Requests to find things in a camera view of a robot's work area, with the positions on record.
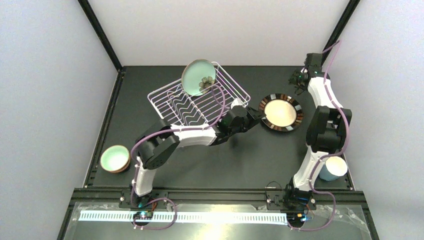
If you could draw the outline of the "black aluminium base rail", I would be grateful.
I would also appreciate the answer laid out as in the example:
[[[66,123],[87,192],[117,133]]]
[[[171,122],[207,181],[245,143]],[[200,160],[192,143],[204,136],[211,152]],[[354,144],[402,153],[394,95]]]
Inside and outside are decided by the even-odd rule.
[[[330,192],[336,198],[339,205],[359,205],[364,213],[365,224],[370,230],[372,240],[378,240],[379,235],[368,207],[368,203],[363,191],[356,190],[334,190]],[[201,204],[264,204],[265,193],[272,193],[271,190],[263,188],[252,189],[201,189],[201,188],[155,188],[153,197],[169,197],[175,203],[201,203]],[[58,240],[63,240],[66,235],[66,228],[71,222],[71,213],[78,202],[85,203],[121,203],[129,202],[130,189],[128,187],[94,187],[75,188],[71,195],[65,217],[63,219]]]

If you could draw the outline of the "black frame post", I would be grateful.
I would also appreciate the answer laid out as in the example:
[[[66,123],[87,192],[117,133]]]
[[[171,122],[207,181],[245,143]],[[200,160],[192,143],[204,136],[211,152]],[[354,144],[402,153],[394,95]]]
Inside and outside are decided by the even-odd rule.
[[[359,5],[360,0],[349,0],[344,11],[342,12],[339,20],[337,21],[326,45],[324,46],[324,50],[328,49],[332,45],[336,43],[336,41],[341,36],[344,28],[346,27],[347,23],[349,22],[351,16],[355,12],[357,6]]]
[[[100,40],[104,50],[106,51],[107,55],[109,56],[109,59],[111,60],[114,68],[118,73],[122,71],[122,64],[119,61],[118,56],[116,55],[112,44],[110,43],[100,21],[98,20],[90,2],[88,0],[78,0],[78,3],[80,7],[82,8],[83,12],[85,13],[85,16],[87,17],[88,21],[90,22],[93,30],[95,31],[98,39]]]

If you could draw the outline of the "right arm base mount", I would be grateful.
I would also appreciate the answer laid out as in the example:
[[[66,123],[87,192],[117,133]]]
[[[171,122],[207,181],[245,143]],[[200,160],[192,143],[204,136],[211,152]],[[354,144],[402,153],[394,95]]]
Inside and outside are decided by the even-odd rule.
[[[312,220],[317,209],[312,191],[302,191],[295,188],[293,183],[285,187],[276,181],[269,182],[264,191],[266,208],[285,213],[288,223],[294,228],[301,228]]]

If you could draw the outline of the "black left frame post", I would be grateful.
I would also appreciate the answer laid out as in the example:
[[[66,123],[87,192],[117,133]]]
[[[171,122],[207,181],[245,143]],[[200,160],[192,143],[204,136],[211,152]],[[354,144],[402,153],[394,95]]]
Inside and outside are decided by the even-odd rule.
[[[78,3],[80,7],[82,8],[83,12],[85,13],[85,16],[87,17],[88,21],[90,22],[93,30],[95,31],[98,39],[100,40],[104,50],[106,51],[107,55],[109,56],[109,59],[111,60],[114,68],[118,73],[122,71],[122,64],[119,61],[118,56],[116,55],[112,44],[110,43],[100,21],[98,20],[90,2],[88,0],[78,0]]]

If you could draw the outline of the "white wire dish rack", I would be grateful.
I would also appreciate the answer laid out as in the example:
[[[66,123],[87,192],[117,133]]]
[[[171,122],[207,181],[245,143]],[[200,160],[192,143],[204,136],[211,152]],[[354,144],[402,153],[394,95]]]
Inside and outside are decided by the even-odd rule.
[[[218,62],[211,63],[216,70],[216,81],[206,94],[188,95],[180,78],[147,95],[161,119],[177,126],[210,124],[234,105],[249,104],[250,94]]]

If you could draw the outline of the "mint green flower plate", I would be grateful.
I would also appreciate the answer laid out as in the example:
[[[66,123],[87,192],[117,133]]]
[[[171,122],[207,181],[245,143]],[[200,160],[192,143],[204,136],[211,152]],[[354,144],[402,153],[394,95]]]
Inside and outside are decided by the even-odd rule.
[[[216,78],[215,66],[209,60],[196,59],[184,69],[181,86],[189,96],[199,97],[210,90]]]

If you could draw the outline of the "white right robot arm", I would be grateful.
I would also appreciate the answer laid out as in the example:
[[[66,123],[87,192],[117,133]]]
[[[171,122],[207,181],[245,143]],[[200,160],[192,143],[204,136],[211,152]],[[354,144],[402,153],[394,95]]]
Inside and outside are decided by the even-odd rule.
[[[289,82],[307,91],[315,112],[306,131],[307,152],[297,173],[286,185],[284,205],[291,210],[309,204],[315,181],[328,158],[345,149],[348,143],[352,111],[337,100],[331,80],[322,68],[322,54],[308,53],[301,71],[293,73]]]

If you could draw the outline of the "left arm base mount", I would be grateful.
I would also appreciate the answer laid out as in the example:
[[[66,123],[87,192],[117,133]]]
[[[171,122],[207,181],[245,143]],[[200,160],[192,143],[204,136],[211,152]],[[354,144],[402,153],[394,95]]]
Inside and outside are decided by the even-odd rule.
[[[169,193],[167,191],[153,190],[144,196],[138,196],[136,193],[132,193],[131,188],[128,188],[121,191],[118,207],[120,209],[135,211],[135,213],[129,214],[129,222],[131,224],[133,224],[135,220],[143,219],[141,212],[147,213],[144,220],[151,220],[155,209],[158,208],[158,206],[165,208],[167,203],[164,200],[158,200],[153,203],[150,202],[160,198],[167,198],[168,195]]]

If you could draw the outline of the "black right frame post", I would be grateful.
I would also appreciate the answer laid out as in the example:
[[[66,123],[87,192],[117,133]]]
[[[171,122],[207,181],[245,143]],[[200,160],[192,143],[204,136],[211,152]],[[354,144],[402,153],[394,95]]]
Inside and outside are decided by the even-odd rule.
[[[332,45],[336,43],[336,41],[341,36],[344,28],[346,27],[347,23],[349,22],[351,16],[355,12],[357,6],[359,5],[360,0],[349,0],[344,11],[342,12],[339,20],[337,21],[326,45],[324,46],[324,50],[328,49]]]

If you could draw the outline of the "mint green brown bowl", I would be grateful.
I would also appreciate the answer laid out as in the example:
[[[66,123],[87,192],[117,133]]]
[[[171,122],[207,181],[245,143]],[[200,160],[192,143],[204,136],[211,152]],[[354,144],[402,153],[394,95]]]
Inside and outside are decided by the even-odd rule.
[[[130,151],[123,145],[113,145],[100,156],[101,167],[110,173],[120,173],[130,165]]]

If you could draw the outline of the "blue ceramic mug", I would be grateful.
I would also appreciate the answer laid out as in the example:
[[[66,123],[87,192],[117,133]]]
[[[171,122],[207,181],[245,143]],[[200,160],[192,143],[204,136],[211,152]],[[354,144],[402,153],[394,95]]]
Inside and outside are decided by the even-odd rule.
[[[348,171],[346,161],[339,156],[329,157],[319,173],[321,180],[331,182],[343,177]]]

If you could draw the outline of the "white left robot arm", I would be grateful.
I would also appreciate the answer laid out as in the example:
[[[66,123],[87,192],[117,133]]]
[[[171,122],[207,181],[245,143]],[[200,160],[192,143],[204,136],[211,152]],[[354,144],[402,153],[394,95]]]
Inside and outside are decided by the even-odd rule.
[[[245,133],[265,117],[262,110],[250,106],[223,106],[212,123],[195,126],[170,124],[161,119],[140,137],[130,150],[136,161],[131,181],[130,206],[139,207],[143,198],[153,190],[156,171],[173,152],[189,146],[216,146],[238,133]]]

